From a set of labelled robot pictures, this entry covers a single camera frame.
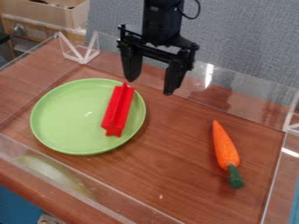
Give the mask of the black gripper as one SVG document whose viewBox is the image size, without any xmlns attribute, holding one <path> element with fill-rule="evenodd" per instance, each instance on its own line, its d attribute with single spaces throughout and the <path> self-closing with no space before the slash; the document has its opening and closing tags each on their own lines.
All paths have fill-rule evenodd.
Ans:
<svg viewBox="0 0 299 224">
<path fill-rule="evenodd" d="M 187 64 L 187 69 L 192 70 L 195 53 L 200 46 L 184 38 L 175 35 L 166 42 L 156 45 L 146 39 L 142 29 L 131 24 L 122 24 L 116 47 L 120 50 L 122 63 L 126 79 L 132 82 L 142 73 L 143 57 L 170 63 L 179 58 Z M 187 72 L 186 65 L 180 61 L 172 61 L 166 69 L 163 93 L 171 95 L 183 83 Z"/>
</svg>

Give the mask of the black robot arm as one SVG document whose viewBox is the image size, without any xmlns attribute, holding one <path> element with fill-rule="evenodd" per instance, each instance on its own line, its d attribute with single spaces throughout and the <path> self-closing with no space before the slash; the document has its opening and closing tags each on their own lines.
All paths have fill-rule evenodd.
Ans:
<svg viewBox="0 0 299 224">
<path fill-rule="evenodd" d="M 120 51 L 126 79 L 132 82 L 142 73 L 143 57 L 168 65 L 163 93 L 171 95 L 183 83 L 184 75 L 194 68 L 195 53 L 200 46 L 180 35 L 183 18 L 195 19 L 183 13 L 184 0 L 144 0 L 142 30 L 122 24 L 116 47 Z"/>
</svg>

